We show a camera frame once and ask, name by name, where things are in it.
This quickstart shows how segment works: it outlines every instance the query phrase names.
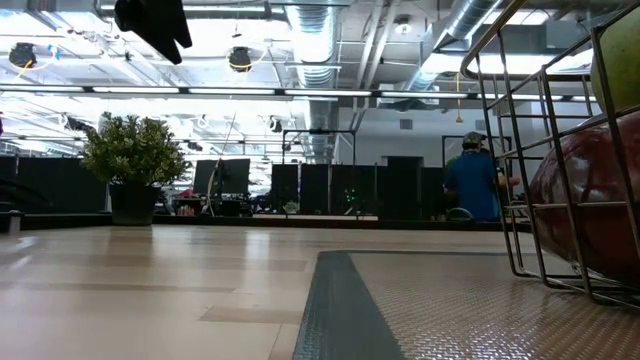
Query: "metal wire rack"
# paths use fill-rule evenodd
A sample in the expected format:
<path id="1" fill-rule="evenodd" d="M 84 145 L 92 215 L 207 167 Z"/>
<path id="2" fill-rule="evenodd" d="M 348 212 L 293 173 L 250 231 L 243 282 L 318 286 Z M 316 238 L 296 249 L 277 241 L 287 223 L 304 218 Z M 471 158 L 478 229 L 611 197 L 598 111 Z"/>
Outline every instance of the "metal wire rack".
<path id="1" fill-rule="evenodd" d="M 502 144 L 502 149 L 504 147 L 504 129 L 503 129 L 503 120 L 510 120 L 510 124 L 513 130 L 513 139 L 515 144 L 515 149 L 511 151 L 502 151 L 502 153 L 498 154 L 496 152 L 495 146 L 492 142 L 489 142 L 489 150 L 491 152 L 491 156 L 494 160 L 504 160 L 507 163 L 507 166 L 511 163 L 511 161 L 516 161 L 518 166 L 520 167 L 521 176 L 522 176 L 522 184 L 525 193 L 526 204 L 522 205 L 522 203 L 517 204 L 514 202 L 512 190 L 508 191 L 507 203 L 504 201 L 500 201 L 501 211 L 501 221 L 502 227 L 504 229 L 504 236 L 506 240 L 506 246 L 509 254 L 509 263 L 511 267 L 511 271 L 515 276 L 518 277 L 528 277 L 528 278 L 539 278 L 542 280 L 544 285 L 553 289 L 564 289 L 564 290 L 574 290 L 585 293 L 591 300 L 597 303 L 602 304 L 614 304 L 614 305 L 626 305 L 636 309 L 640 309 L 640 289 L 632 288 L 629 286 L 625 286 L 615 280 L 611 280 L 595 274 L 594 272 L 588 269 L 588 266 L 585 262 L 584 249 L 585 249 L 585 239 L 581 236 L 582 232 L 580 229 L 580 219 L 578 218 L 577 209 L 580 207 L 597 207 L 597 206 L 612 206 L 612 207 L 626 207 L 631 230 L 633 233 L 633 239 L 635 241 L 635 248 L 640 257 L 640 240 L 639 240 L 639 230 L 638 230 L 638 207 L 637 203 L 634 200 L 634 192 L 631 184 L 631 179 L 629 176 L 629 171 L 627 169 L 627 162 L 625 158 L 625 151 L 622 144 L 622 138 L 620 134 L 620 130 L 618 128 L 617 119 L 621 116 L 633 113 L 635 111 L 640 110 L 640 106 L 626 109 L 624 111 L 616 112 L 614 109 L 614 103 L 610 92 L 610 85 L 607 77 L 607 72 L 604 66 L 603 53 L 600 44 L 600 38 L 604 31 L 609 28 L 611 25 L 622 19 L 624 16 L 629 14 L 631 11 L 635 10 L 640 6 L 640 2 L 636 1 L 633 5 L 630 5 L 625 10 L 619 12 L 615 17 L 611 18 L 607 23 L 597 26 L 590 31 L 590 34 L 579 40 L 572 47 L 549 61 L 546 65 L 544 65 L 539 71 L 528 75 L 528 76 L 518 76 L 511 75 L 507 70 L 507 58 L 505 55 L 504 41 L 502 30 L 503 27 L 507 24 L 509 19 L 520 9 L 527 0 L 514 0 L 512 1 L 502 12 L 500 17 L 493 23 L 493 25 L 489 28 L 489 30 L 482 36 L 482 38 L 475 44 L 475 46 L 469 51 L 462 62 L 461 73 L 467 78 L 473 78 L 478 80 L 478 84 L 480 86 L 480 93 L 482 96 L 482 105 L 484 109 L 484 118 L 487 129 L 487 136 L 489 138 L 492 137 L 492 126 L 489 121 L 490 111 L 493 109 L 500 109 L 500 106 L 504 103 L 507 104 L 507 113 L 500 113 L 498 116 L 498 131 L 499 138 Z M 494 39 L 497 38 L 498 47 L 500 51 L 500 58 L 502 60 L 502 65 L 504 68 L 504 74 L 500 76 L 487 76 L 483 75 L 481 72 L 481 51 Z M 600 80 L 602 83 L 602 90 L 604 93 L 604 101 L 605 106 L 603 109 L 604 114 L 595 116 L 593 114 L 593 109 L 591 107 L 590 102 L 590 94 L 588 88 L 588 81 L 590 80 L 587 75 L 567 75 L 567 74 L 549 74 L 548 69 L 554 64 L 561 61 L 566 56 L 575 53 L 582 46 L 591 43 L 594 51 L 594 57 L 597 66 L 600 69 Z M 469 65 L 475 61 L 477 64 L 478 72 L 472 72 L 469 70 Z M 494 94 L 487 96 L 485 91 L 485 81 L 493 81 Z M 498 85 L 499 82 L 504 82 L 504 87 L 506 88 L 505 95 L 498 95 Z M 520 81 L 516 86 L 511 85 L 511 81 Z M 586 102 L 586 110 L 588 116 L 578 116 L 578 115 L 558 115 L 556 114 L 554 108 L 554 99 L 551 93 L 550 82 L 580 82 L 582 83 L 582 89 L 584 91 L 584 98 Z M 518 115 L 516 114 L 515 105 L 514 105 L 514 93 L 524 88 L 527 84 L 537 84 L 537 89 L 539 93 L 539 102 L 541 113 L 540 115 Z M 487 99 L 491 97 L 495 99 L 493 102 L 489 103 Z M 540 119 L 544 122 L 544 127 L 546 131 L 546 137 L 540 139 L 538 141 L 534 141 L 529 144 L 523 144 L 522 138 L 520 136 L 520 131 L 518 129 L 518 119 L 522 118 L 536 118 Z M 568 130 L 560 131 L 558 129 L 558 125 L 556 121 L 558 119 L 580 119 L 584 118 L 591 119 L 591 121 L 580 124 L 579 126 L 573 127 Z M 622 180 L 622 184 L 624 186 L 624 195 L 625 201 L 617 201 L 617 202 L 590 202 L 590 203 L 580 203 L 573 199 L 570 193 L 570 182 L 567 173 L 567 167 L 564 161 L 563 149 L 561 147 L 560 140 L 563 137 L 566 137 L 571 134 L 578 133 L 580 131 L 593 128 L 598 125 L 608 124 L 611 140 L 614 147 L 615 159 L 618 165 L 620 177 Z M 556 204 L 535 204 L 530 201 L 531 192 L 529 186 L 529 177 L 526 171 L 525 162 L 528 160 L 540 160 L 541 158 L 532 158 L 524 155 L 524 152 L 528 149 L 533 149 L 538 146 L 548 145 L 553 149 L 555 155 L 558 160 L 558 170 L 560 174 L 560 179 L 562 182 L 562 189 L 565 194 L 565 198 L 567 199 L 566 203 L 556 203 Z M 548 209 L 566 209 L 568 213 L 568 218 L 570 222 L 570 227 L 572 230 L 573 236 L 573 245 L 575 247 L 577 263 L 574 264 L 574 268 L 576 269 L 576 273 L 579 275 L 554 275 L 549 274 L 546 271 L 545 266 L 545 257 L 543 255 L 543 251 L 541 248 L 540 237 L 539 237 L 539 228 L 538 228 L 538 219 L 537 213 L 541 211 L 546 211 Z M 523 253 L 521 247 L 521 240 L 518 233 L 517 226 L 508 226 L 508 223 L 511 222 L 515 224 L 516 220 L 514 218 L 514 210 L 526 210 L 529 214 L 529 218 L 531 221 L 531 228 L 534 238 L 535 245 L 535 253 L 537 258 L 537 263 L 539 266 L 539 271 L 532 271 L 527 269 L 524 265 L 523 261 Z"/>

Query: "wooden floor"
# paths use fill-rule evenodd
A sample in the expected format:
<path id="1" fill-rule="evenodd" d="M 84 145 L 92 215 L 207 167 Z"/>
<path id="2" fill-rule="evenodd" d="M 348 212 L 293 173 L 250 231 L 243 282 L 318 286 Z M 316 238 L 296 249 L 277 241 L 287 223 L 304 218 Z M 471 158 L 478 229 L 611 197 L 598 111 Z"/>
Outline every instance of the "wooden floor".
<path id="1" fill-rule="evenodd" d="M 316 255 L 335 249 L 501 252 L 504 240 L 196 226 L 0 237 L 0 357 L 291 359 Z"/>

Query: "blue shirt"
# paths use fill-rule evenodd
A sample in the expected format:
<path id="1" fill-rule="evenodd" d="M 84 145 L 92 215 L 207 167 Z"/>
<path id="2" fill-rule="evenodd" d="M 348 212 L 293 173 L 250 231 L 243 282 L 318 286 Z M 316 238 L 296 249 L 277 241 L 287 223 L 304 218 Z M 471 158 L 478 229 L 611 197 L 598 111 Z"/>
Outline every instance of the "blue shirt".
<path id="1" fill-rule="evenodd" d="M 459 207 L 469 211 L 476 220 L 499 217 L 493 167 L 491 156 L 466 151 L 447 172 L 444 187 L 458 194 Z"/>

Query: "black plant pot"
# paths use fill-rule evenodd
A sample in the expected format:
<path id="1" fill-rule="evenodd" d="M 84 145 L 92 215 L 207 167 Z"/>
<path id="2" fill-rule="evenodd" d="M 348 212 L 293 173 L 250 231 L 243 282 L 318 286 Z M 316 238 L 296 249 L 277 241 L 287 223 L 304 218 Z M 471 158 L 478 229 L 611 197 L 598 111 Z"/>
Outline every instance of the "black plant pot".
<path id="1" fill-rule="evenodd" d="M 147 226 L 153 222 L 153 208 L 160 188 L 142 185 L 109 185 L 114 225 Z"/>

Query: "gray rubber mat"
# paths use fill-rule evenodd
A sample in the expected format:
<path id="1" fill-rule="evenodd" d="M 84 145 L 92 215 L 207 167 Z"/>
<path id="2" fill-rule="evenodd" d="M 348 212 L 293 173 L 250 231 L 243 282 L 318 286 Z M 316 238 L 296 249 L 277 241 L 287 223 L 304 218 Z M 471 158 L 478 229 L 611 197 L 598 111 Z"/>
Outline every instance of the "gray rubber mat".
<path id="1" fill-rule="evenodd" d="M 502 255 L 329 252 L 294 359 L 640 359 L 640 316 L 516 278 Z"/>

